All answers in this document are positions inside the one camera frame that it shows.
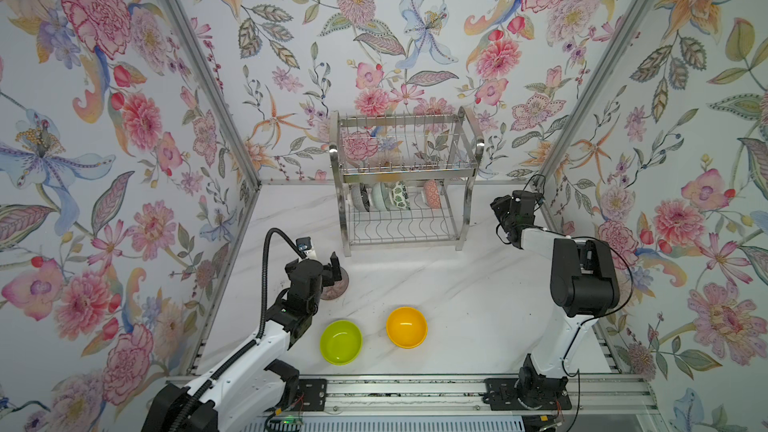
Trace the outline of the dark patterned bowl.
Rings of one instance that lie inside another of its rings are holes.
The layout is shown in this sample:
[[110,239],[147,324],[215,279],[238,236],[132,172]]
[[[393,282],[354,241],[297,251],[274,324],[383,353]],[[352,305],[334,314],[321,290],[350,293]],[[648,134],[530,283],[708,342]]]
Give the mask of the dark patterned bowl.
[[357,211],[363,213],[370,211],[370,201],[368,198],[366,186],[364,184],[352,184],[350,186],[350,194],[352,204]]

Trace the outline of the pale green bowl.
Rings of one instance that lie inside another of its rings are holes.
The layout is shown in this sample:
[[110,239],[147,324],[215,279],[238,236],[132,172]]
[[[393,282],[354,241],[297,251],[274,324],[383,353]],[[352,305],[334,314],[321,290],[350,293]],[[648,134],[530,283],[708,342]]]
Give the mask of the pale green bowl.
[[387,193],[383,183],[374,183],[369,187],[370,200],[377,212],[388,212]]

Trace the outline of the black white floral bowl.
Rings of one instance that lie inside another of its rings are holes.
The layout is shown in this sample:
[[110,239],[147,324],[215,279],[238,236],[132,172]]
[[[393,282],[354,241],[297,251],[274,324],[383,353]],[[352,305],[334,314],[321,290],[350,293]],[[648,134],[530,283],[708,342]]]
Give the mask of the black white floral bowl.
[[442,208],[440,187],[436,180],[427,180],[422,187],[422,195],[426,205],[433,210]]

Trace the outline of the green leaf pattern bowl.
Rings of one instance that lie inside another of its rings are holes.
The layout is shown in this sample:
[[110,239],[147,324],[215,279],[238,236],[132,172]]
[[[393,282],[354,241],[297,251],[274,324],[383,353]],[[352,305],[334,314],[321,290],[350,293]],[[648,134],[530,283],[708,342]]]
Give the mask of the green leaf pattern bowl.
[[406,211],[410,209],[408,190],[403,181],[396,182],[390,188],[389,199],[395,210]]

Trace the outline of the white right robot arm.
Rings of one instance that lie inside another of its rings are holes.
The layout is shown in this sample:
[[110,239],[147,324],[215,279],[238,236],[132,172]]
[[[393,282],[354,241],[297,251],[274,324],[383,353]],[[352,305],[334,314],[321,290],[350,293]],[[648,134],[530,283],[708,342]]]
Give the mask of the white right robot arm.
[[550,261],[549,291],[555,309],[539,343],[520,369],[522,378],[562,379],[588,326],[617,308],[620,286],[610,246],[573,238],[535,224],[540,193],[516,190],[490,207],[505,243]]

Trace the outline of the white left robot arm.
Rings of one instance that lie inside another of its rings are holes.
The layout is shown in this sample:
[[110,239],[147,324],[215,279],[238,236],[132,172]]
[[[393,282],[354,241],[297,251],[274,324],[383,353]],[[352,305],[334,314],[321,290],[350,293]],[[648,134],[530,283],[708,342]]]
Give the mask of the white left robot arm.
[[300,373],[282,356],[311,326],[323,290],[343,273],[336,254],[327,264],[297,259],[285,271],[290,287],[267,309],[264,325],[211,370],[184,386],[165,385],[151,402],[144,431],[239,431],[256,415],[297,402]]

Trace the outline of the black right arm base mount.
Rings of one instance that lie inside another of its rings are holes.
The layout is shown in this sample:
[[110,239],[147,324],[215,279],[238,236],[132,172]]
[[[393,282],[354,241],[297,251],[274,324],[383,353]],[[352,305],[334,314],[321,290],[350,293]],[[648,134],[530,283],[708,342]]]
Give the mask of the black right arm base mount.
[[569,378],[562,367],[544,370],[527,354],[515,377],[484,380],[484,404],[492,411],[569,411],[573,408],[567,392]]

